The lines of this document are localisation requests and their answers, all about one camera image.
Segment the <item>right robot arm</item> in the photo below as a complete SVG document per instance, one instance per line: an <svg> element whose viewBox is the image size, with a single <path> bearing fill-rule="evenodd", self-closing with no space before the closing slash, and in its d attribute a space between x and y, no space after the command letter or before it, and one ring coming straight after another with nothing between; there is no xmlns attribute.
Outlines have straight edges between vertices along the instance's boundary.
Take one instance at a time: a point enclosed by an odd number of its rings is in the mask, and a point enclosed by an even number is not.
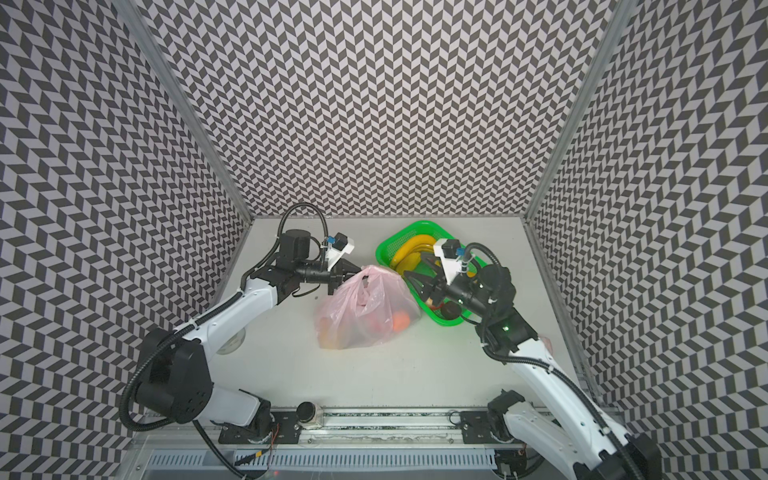
<svg viewBox="0 0 768 480"><path fill-rule="evenodd" d="M514 305L516 289L496 259L482 266L466 255L425 253L431 269L405 279L424 302L451 301L478 316L483 352L513 371L552 414L546 419L521 394L489 402L490 430L500 441L532 447L568 479L659 479L661 453L646 434L632 434L614 420L558 365L534 328Z"/></svg>

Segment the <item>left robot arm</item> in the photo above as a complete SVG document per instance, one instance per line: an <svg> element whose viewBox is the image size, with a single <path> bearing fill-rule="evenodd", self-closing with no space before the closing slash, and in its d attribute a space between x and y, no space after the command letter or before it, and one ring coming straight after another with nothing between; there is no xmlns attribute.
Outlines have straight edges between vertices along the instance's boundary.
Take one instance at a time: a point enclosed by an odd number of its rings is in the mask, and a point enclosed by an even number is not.
<svg viewBox="0 0 768 480"><path fill-rule="evenodd" d="M243 275L233 296L174 330L151 331L120 400L122 424L145 432L207 420L241 428L256 441L265 438L274 423L270 402L217 385L209 365L227 342L302 285L325 285L334 292L359 272L345 258L354 250L349 237L338 233L324 239L312 259L309 248L315 241L306 230L280 234L266 260Z"/></svg>

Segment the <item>large orange fake orange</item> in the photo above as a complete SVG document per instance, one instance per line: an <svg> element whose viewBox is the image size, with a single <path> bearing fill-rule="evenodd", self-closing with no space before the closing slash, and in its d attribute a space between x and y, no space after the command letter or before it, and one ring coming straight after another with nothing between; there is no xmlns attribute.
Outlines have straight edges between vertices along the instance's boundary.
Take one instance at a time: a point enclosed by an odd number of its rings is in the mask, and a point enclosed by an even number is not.
<svg viewBox="0 0 768 480"><path fill-rule="evenodd" d="M402 332L411 325L411 317L407 312L399 311L392 316L393 331Z"/></svg>

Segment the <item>pink plastic bag peach print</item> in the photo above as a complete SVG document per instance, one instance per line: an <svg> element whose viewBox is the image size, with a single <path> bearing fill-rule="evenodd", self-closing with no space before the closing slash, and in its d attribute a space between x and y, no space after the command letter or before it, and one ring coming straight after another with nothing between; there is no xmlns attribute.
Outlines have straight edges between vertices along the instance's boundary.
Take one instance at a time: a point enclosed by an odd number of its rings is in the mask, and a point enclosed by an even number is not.
<svg viewBox="0 0 768 480"><path fill-rule="evenodd" d="M385 343L409 328L393 331L392 316L399 311L410 315L409 327L423 313L399 274L367 266L320 304L314 319L319 347L344 350Z"/></svg>

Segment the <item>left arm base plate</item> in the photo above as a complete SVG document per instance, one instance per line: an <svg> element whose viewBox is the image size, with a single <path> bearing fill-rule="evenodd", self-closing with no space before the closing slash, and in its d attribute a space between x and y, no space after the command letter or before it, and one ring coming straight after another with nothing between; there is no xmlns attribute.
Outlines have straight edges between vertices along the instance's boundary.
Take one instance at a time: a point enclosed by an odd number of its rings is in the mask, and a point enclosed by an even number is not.
<svg viewBox="0 0 768 480"><path fill-rule="evenodd" d="M254 419L246 426L221 425L218 443L222 445L297 444L302 427L294 411L272 411L271 403L259 397Z"/></svg>

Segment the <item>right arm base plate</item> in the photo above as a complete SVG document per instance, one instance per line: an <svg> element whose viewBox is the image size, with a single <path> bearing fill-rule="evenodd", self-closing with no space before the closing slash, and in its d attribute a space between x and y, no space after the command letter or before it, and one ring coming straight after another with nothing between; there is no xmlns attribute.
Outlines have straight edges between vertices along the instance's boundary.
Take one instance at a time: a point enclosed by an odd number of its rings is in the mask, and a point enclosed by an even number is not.
<svg viewBox="0 0 768 480"><path fill-rule="evenodd" d="M517 442L506 426L504 415L525 397L502 390L484 409L459 412L458 427L465 444L510 444Z"/></svg>

